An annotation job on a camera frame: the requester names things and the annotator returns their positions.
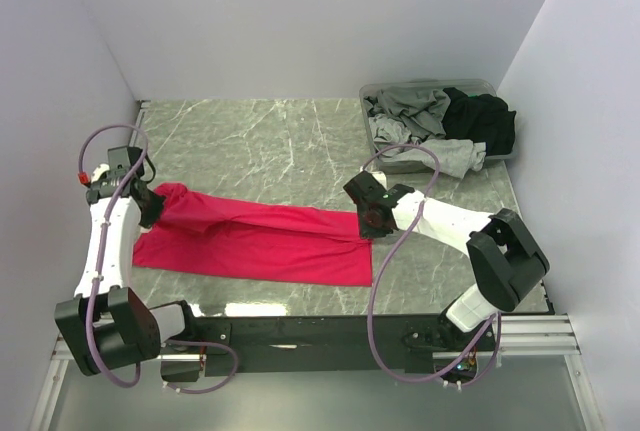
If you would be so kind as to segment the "red t-shirt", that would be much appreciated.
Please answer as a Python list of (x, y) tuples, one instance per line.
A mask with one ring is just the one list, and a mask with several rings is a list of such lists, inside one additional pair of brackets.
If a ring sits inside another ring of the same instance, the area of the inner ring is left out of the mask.
[(353, 212), (157, 187), (164, 210), (133, 251), (138, 267), (233, 279), (369, 287), (372, 243)]

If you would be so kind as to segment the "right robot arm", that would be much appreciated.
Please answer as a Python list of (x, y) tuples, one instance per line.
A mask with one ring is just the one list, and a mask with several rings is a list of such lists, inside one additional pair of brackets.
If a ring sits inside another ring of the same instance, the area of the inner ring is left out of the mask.
[(514, 311), (550, 269), (549, 261), (520, 215), (507, 208), (473, 211), (438, 201), (410, 186), (387, 189), (362, 171), (344, 186), (356, 206), (365, 239), (413, 232), (465, 255), (475, 283), (441, 313), (439, 338), (460, 350), (490, 316)]

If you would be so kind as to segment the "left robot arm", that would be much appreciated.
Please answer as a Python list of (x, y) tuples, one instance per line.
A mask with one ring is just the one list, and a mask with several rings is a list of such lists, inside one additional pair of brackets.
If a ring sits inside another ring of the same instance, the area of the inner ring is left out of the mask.
[(179, 353), (199, 343), (185, 301), (149, 308), (130, 284), (138, 234), (164, 209), (144, 176), (153, 167), (142, 148), (120, 146), (108, 150), (106, 164), (92, 175), (80, 175), (91, 216), (85, 269), (72, 299), (56, 305), (54, 320), (86, 376), (154, 359), (165, 342)]

